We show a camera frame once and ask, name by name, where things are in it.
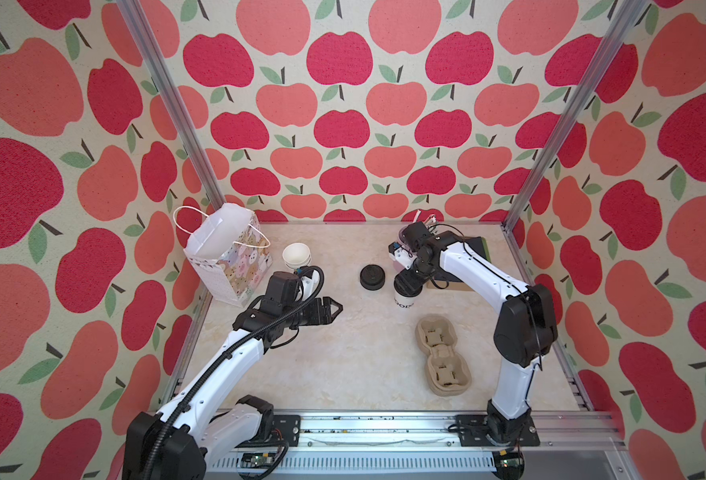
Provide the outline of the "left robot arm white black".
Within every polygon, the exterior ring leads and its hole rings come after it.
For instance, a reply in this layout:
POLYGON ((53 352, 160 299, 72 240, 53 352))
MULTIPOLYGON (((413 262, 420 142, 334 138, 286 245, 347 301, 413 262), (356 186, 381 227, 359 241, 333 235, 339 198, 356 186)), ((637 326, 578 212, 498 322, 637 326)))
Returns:
POLYGON ((219 353, 194 380, 156 413, 141 412, 131 421, 122 478, 201 479, 209 460, 241 445, 276 451, 241 478, 271 475, 290 446, 275 431, 272 404, 246 395, 227 413, 217 410, 253 365, 270 349, 282 347, 285 330, 328 325, 342 312, 339 302, 320 294, 324 281, 318 266, 272 274, 265 293, 237 315, 219 353))

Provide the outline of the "brown pulp cup carrier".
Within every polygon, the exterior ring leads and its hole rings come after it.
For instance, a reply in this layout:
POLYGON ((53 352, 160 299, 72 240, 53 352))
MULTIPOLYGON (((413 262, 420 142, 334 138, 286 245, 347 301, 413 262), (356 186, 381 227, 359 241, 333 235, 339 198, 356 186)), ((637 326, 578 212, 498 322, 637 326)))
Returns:
POLYGON ((419 349, 426 355, 425 375, 430 390, 441 397, 458 396, 472 384, 464 357, 456 351, 454 325, 440 315, 427 315, 415 327, 419 349))

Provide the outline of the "single white paper cup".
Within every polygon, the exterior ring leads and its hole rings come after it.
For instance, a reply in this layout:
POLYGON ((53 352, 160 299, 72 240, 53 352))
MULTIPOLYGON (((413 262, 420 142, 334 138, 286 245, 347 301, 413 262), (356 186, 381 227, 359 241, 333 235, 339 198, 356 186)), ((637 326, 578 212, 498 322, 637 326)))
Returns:
POLYGON ((404 295, 398 291, 394 292, 395 303, 401 308, 410 308, 418 297, 419 295, 404 295))

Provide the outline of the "brown cardboard napkin tray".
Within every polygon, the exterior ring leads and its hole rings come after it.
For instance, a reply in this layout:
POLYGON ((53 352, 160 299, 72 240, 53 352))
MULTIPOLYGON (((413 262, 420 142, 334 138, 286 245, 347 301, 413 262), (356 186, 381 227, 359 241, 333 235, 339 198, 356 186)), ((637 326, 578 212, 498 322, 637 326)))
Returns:
POLYGON ((463 282, 428 281, 425 284, 425 287, 430 288, 430 289, 445 290, 445 291, 467 291, 467 292, 472 291, 472 288, 463 282))

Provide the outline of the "stack of dark napkins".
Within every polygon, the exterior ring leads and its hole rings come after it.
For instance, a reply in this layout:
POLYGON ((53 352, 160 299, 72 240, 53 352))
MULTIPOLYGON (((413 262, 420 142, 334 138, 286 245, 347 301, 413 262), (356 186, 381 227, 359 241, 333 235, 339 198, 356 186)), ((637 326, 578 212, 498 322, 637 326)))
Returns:
POLYGON ((488 263, 489 249, 483 237, 466 237, 464 239, 464 248, 473 261, 483 267, 490 275, 495 278, 499 277, 488 263))

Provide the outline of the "aluminium corner post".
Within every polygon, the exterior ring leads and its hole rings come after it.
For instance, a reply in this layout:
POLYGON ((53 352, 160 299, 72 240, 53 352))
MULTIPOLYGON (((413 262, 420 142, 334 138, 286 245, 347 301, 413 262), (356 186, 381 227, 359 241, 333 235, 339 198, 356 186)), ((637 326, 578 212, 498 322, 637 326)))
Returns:
POLYGON ((543 180, 549 165, 556 158, 581 112, 592 99, 600 81, 623 46, 629 32, 635 27, 636 22, 649 4, 649 1, 641 0, 628 0, 620 4, 582 79, 575 87, 574 94, 566 103, 566 108, 556 123, 542 153, 537 156, 529 176, 505 217, 502 223, 502 230, 505 234, 513 233, 515 225, 525 208, 530 204, 531 198, 543 180))
POLYGON ((166 66, 165 58, 155 38, 140 1, 118 0, 119 10, 127 24, 135 44, 150 71, 159 94, 178 133, 183 147, 188 153, 202 188, 213 208, 219 209, 224 203, 222 191, 209 161, 205 148, 195 131, 192 118, 185 102, 166 66))

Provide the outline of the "stack of white paper cups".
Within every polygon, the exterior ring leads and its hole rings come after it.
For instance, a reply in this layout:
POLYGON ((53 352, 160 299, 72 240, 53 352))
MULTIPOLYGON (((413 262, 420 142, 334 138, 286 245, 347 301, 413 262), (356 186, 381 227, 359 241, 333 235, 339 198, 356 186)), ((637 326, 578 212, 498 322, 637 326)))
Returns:
POLYGON ((309 266, 312 262, 310 247, 302 242, 287 245, 282 251, 282 259, 290 270, 298 270, 309 266))

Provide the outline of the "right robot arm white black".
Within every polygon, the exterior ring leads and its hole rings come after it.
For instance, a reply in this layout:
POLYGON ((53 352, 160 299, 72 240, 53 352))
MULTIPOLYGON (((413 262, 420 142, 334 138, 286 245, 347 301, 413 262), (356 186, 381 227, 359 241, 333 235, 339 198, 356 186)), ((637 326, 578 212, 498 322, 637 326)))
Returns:
POLYGON ((553 297, 547 287, 528 284, 494 266, 477 248, 478 237, 465 236, 450 225, 441 231, 440 226, 411 223, 388 246, 390 258, 401 266, 394 279, 395 299, 411 306, 425 284, 445 273, 470 287, 498 314, 493 343, 501 363, 485 428, 492 444, 510 445, 527 428, 535 371, 558 339, 553 297))

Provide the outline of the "right aluminium corner post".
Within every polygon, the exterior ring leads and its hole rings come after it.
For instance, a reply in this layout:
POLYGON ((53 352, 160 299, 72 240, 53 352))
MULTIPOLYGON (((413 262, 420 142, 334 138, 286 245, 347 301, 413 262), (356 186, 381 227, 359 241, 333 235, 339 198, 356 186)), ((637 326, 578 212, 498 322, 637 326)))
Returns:
POLYGON ((582 79, 575 87, 574 94, 566 103, 566 108, 556 123, 542 153, 537 156, 529 176, 505 217, 502 223, 502 230, 505 234, 513 233, 515 225, 525 208, 530 204, 531 198, 543 180, 549 165, 556 158, 581 112, 592 99, 600 81, 623 46, 629 32, 635 27, 636 22, 649 4, 649 1, 641 0, 628 0, 620 4, 582 79))

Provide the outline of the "cartoon animal paper gift bag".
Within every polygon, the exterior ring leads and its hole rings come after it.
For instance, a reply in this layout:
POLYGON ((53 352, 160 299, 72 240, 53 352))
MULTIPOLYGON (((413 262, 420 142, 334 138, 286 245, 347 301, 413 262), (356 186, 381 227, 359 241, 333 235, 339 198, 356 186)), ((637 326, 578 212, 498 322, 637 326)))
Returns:
POLYGON ((188 262, 215 300, 247 305, 272 265, 271 241, 256 213, 234 203, 225 203, 211 214, 182 205, 173 211, 172 219, 185 210, 202 218, 194 230, 175 224, 188 234, 184 247, 188 262))

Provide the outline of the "aluminium front rail frame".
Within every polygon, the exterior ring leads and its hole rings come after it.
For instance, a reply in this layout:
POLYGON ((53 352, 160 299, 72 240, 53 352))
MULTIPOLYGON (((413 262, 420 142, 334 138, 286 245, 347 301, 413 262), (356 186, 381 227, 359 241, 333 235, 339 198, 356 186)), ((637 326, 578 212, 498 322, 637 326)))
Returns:
POLYGON ((496 446, 478 412, 260 411, 197 426, 142 413, 124 479, 636 479, 607 414, 545 412, 496 446))

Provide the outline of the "left aluminium corner post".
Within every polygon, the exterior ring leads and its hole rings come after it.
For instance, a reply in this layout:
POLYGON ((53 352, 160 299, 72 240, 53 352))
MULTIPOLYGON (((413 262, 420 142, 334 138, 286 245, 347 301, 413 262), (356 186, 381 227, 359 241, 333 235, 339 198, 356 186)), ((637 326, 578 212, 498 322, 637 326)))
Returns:
POLYGON ((165 58, 155 38, 140 1, 118 0, 119 10, 127 24, 135 44, 150 71, 159 94, 178 133, 183 147, 188 153, 202 188, 213 208, 219 209, 224 203, 222 191, 209 161, 205 148, 195 131, 192 118, 185 102, 166 66, 165 58))

